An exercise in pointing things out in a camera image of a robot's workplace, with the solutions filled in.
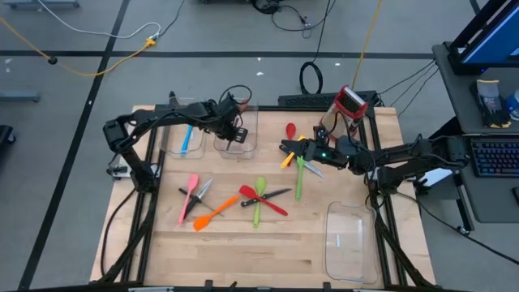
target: green spoon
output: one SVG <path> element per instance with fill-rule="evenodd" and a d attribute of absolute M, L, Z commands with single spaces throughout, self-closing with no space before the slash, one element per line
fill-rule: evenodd
<path fill-rule="evenodd" d="M 254 183 L 254 188 L 256 189 L 256 194 L 262 196 L 265 188 L 267 188 L 267 180 L 264 177 L 258 177 Z M 260 205 L 261 203 L 258 202 L 254 210 L 254 228 L 258 228 L 260 224 Z"/>
<path fill-rule="evenodd" d="M 299 166 L 299 177 L 298 177 L 298 188 L 295 191 L 295 200 L 301 200 L 301 189 L 302 189 L 302 168 L 305 165 L 305 160 L 302 157 L 298 157 Z"/>

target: red spoon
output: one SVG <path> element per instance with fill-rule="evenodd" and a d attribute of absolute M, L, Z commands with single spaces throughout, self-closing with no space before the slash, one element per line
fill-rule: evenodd
<path fill-rule="evenodd" d="M 287 137 L 289 137 L 289 140 L 291 140 L 294 137 L 295 131 L 296 131 L 296 128 L 293 123 L 289 122 L 288 124 L 286 124 L 286 135 L 287 135 Z"/>
<path fill-rule="evenodd" d="M 280 213 L 281 215 L 284 215 L 284 216 L 288 216 L 289 214 L 283 210 L 282 208 L 279 208 L 277 207 L 275 204 L 272 204 L 270 203 L 269 201 L 267 201 L 266 199 L 258 196 L 256 194 L 256 191 L 254 191 L 254 189 L 252 187 L 249 187 L 249 186 L 242 186 L 240 187 L 240 193 L 244 196 L 246 196 L 247 198 L 249 199 L 257 199 L 258 201 L 260 201 L 261 203 L 264 203 L 266 204 L 267 206 L 269 206 L 270 208 L 274 209 L 274 211 Z"/>

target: computer monitor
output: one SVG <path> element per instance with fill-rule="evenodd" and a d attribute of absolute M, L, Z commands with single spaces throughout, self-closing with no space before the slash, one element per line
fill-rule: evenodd
<path fill-rule="evenodd" d="M 490 0 L 448 47 L 457 75 L 519 67 L 519 1 Z"/>

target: white cable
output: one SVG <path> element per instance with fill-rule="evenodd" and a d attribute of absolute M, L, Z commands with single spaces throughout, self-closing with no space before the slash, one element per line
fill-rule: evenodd
<path fill-rule="evenodd" d="M 140 32 L 141 30 L 143 30 L 144 28 L 146 28 L 148 25 L 156 25 L 158 27 L 158 30 L 157 32 L 155 32 L 152 36 L 150 36 L 149 38 L 151 39 L 155 39 L 157 37 L 159 37 L 159 34 L 161 33 L 161 25 L 156 23 L 156 22 L 151 22 L 151 23 L 147 23 L 143 26 L 141 26 L 139 29 L 137 29 L 136 31 L 134 31 L 131 35 L 128 35 L 128 36 L 114 36 L 113 34 L 110 34 L 110 33 L 107 33 L 107 32 L 90 32 L 90 31 L 85 31 L 85 30 L 82 30 L 82 29 L 78 29 L 78 28 L 73 28 L 72 26 L 70 26 L 68 23 L 66 23 L 65 21 L 63 21 L 62 19 L 60 19 L 57 15 L 54 14 L 54 12 L 52 12 L 41 0 L 38 0 L 38 2 L 52 15 L 54 16 L 57 20 L 59 20 L 59 22 L 61 22 L 62 24 L 64 24 L 66 27 L 70 28 L 71 30 L 75 31 L 75 32 L 83 32 L 83 33 L 90 33 L 90 34 L 95 34 L 95 35 L 102 35 L 102 36 L 108 36 L 108 37 L 116 37 L 116 38 L 120 38 L 120 39 L 127 39 L 127 38 L 130 38 L 132 36 L 134 36 L 136 33 Z"/>

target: wooden table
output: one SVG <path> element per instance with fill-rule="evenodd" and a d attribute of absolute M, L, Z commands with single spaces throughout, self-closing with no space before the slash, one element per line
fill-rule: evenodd
<path fill-rule="evenodd" d="M 149 105 L 135 107 L 152 108 L 153 106 Z M 395 109 L 377 108 L 375 112 L 382 147 L 401 144 Z M 333 280 L 324 268 L 328 206 L 334 201 L 364 205 L 367 187 L 362 183 L 362 176 L 355 176 L 348 170 L 339 171 L 314 161 L 323 171 L 325 179 L 306 171 L 302 200 L 297 202 L 294 198 L 297 167 L 280 168 L 285 154 L 277 146 L 285 138 L 286 124 L 293 122 L 298 128 L 297 135 L 312 137 L 312 126 L 317 124 L 321 116 L 322 113 L 309 112 L 259 112 L 259 143 L 254 158 L 250 160 L 221 158 L 212 146 L 214 135 L 207 135 L 205 154 L 199 160 L 173 159 L 167 156 L 144 284 L 203 286 L 206 279 L 211 279 L 215 286 L 229 286 L 233 281 L 237 281 L 238 286 L 247 287 L 320 288 L 323 282 L 329 281 L 332 288 L 382 288 L 380 272 L 374 284 L 361 285 Z M 371 143 L 369 123 L 366 128 L 368 142 Z M 169 135 L 169 140 L 172 139 L 183 139 L 183 134 L 175 137 L 174 127 Z M 147 143 L 148 137 L 145 136 L 135 146 L 141 157 L 144 157 Z M 291 187 L 293 191 L 271 199 L 274 204 L 284 208 L 289 216 L 283 217 L 262 206 L 259 228 L 254 229 L 254 207 L 242 208 L 235 204 L 223 212 L 225 217 L 214 217 L 208 227 L 197 233 L 192 227 L 194 218 L 209 213 L 204 206 L 198 205 L 189 214 L 187 223 L 177 226 L 178 214 L 185 198 L 178 192 L 178 188 L 185 187 L 190 173 L 200 176 L 199 187 L 213 178 L 213 184 L 204 198 L 204 202 L 213 207 L 237 194 L 241 185 L 253 187 L 258 176 L 267 179 L 267 191 Z M 106 220 L 132 188 L 129 179 L 114 183 Z M 414 196 L 413 188 L 407 182 L 403 183 L 399 190 Z M 418 206 L 415 202 L 400 196 L 393 196 L 392 202 L 402 249 L 423 276 L 434 282 Z M 110 228 L 106 251 L 107 268 L 118 258 L 127 244 L 134 207 L 135 196 L 119 211 Z M 396 283 L 394 256 L 387 244 L 386 247 L 392 282 Z M 92 268 L 93 280 L 101 276 L 100 253 L 101 241 Z M 139 254 L 137 248 L 133 260 L 135 267 Z M 380 270 L 378 255 L 375 255 L 374 259 L 376 268 Z M 132 273 L 131 279 L 135 278 L 136 268 L 132 269 Z"/>

